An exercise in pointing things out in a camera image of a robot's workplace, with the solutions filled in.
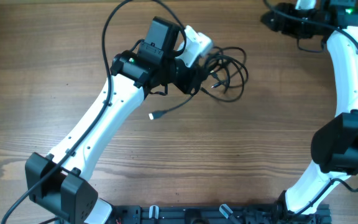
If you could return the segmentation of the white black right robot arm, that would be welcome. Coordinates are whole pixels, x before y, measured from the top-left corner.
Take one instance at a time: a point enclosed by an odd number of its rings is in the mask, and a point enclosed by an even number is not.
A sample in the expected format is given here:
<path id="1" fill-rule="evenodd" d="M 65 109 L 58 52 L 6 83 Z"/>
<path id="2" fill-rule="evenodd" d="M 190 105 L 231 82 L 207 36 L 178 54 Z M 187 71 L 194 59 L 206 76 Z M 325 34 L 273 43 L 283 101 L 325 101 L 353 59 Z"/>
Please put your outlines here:
<path id="1" fill-rule="evenodd" d="M 269 6 L 261 21 L 297 40 L 320 35 L 333 63 L 335 117 L 314 134 L 308 168 L 272 212 L 276 222 L 308 222 L 336 186 L 358 174 L 358 7 L 355 1 L 281 2 Z"/>

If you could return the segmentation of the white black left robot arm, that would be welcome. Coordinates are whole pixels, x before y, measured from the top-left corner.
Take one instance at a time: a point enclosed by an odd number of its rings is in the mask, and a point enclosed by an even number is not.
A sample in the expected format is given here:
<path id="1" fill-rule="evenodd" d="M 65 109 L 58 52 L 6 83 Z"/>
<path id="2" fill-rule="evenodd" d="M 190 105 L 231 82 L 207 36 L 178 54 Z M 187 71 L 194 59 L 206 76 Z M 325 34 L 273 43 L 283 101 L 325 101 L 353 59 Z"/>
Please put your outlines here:
<path id="1" fill-rule="evenodd" d="M 29 199 L 53 213 L 54 223 L 109 223 L 113 207 L 90 185 L 94 168 L 126 118 L 157 86 L 175 85 L 194 95 L 204 76 L 198 60 L 212 40 L 192 27 L 155 17 L 145 39 L 117 54 L 103 89 L 67 137 L 49 153 L 33 153 L 25 163 Z"/>

